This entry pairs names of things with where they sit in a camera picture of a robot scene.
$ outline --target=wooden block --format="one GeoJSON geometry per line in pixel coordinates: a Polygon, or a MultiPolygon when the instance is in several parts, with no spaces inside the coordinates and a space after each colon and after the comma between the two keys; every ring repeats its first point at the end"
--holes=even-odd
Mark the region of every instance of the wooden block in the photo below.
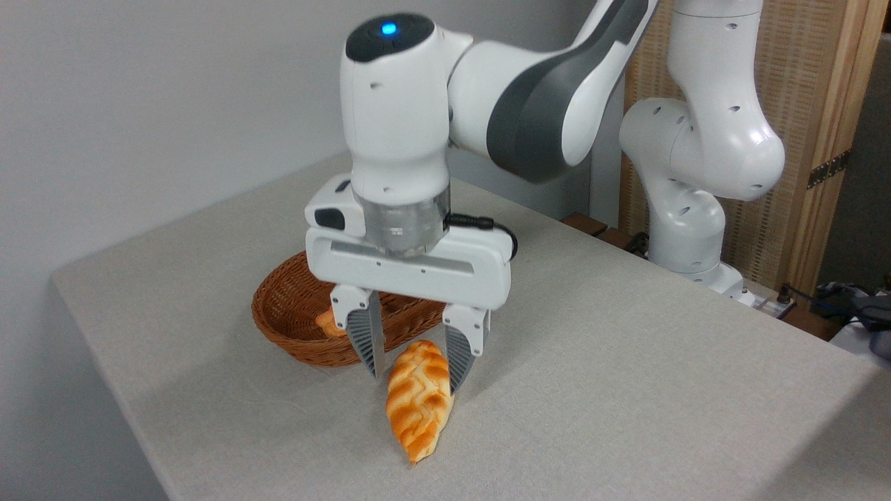
{"type": "Polygon", "coordinates": [[[590,236],[597,236],[607,229],[607,226],[597,219],[589,218],[578,212],[573,212],[561,219],[560,222],[566,226],[572,226],[576,230],[589,234],[590,236]]]}
{"type": "Polygon", "coordinates": [[[632,237],[630,234],[625,232],[620,232],[616,228],[610,228],[607,231],[597,235],[597,238],[603,240],[609,245],[614,245],[619,249],[625,249],[628,247],[628,244],[631,243],[632,237]]]}
{"type": "Polygon", "coordinates": [[[801,305],[793,307],[782,318],[782,321],[824,341],[830,341],[842,327],[840,324],[830,322],[822,316],[817,316],[807,311],[807,308],[801,305]]]}

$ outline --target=metal hinge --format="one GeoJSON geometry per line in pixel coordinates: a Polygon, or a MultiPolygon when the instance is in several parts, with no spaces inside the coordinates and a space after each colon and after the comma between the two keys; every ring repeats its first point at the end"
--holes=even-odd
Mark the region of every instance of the metal hinge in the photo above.
{"type": "Polygon", "coordinates": [[[848,159],[851,158],[851,150],[842,152],[836,158],[818,165],[811,170],[811,176],[807,179],[807,189],[819,185],[823,181],[835,176],[847,168],[848,159]]]}

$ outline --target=table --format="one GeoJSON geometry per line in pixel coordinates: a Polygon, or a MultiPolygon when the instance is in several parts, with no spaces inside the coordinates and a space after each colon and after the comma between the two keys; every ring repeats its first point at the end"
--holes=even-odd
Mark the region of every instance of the table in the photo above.
{"type": "Polygon", "coordinates": [[[458,180],[454,210],[520,249],[437,451],[409,467],[363,367],[302,365],[250,316],[302,250],[310,196],[348,169],[341,154],[54,274],[171,499],[891,496],[889,372],[458,180]]]}

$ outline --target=bread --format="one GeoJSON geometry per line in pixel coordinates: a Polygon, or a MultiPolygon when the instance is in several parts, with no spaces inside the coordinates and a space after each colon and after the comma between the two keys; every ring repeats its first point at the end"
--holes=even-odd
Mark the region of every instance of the bread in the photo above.
{"type": "Polygon", "coordinates": [[[320,316],[315,318],[315,324],[322,329],[326,336],[330,338],[339,338],[340,336],[347,335],[347,331],[341,330],[337,328],[337,324],[334,323],[334,309],[328,308],[327,311],[322,313],[320,316]]]}
{"type": "Polygon", "coordinates": [[[412,466],[433,454],[452,412],[448,362],[431,341],[416,341],[390,373],[387,417],[412,466]]]}

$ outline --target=black cap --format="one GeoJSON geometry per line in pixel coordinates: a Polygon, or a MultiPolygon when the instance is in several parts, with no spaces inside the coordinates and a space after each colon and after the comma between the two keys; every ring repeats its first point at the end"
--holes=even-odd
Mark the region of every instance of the black cap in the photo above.
{"type": "Polygon", "coordinates": [[[362,23],[347,38],[347,57],[355,62],[408,50],[433,33],[433,21],[420,14],[400,12],[362,23]]]}

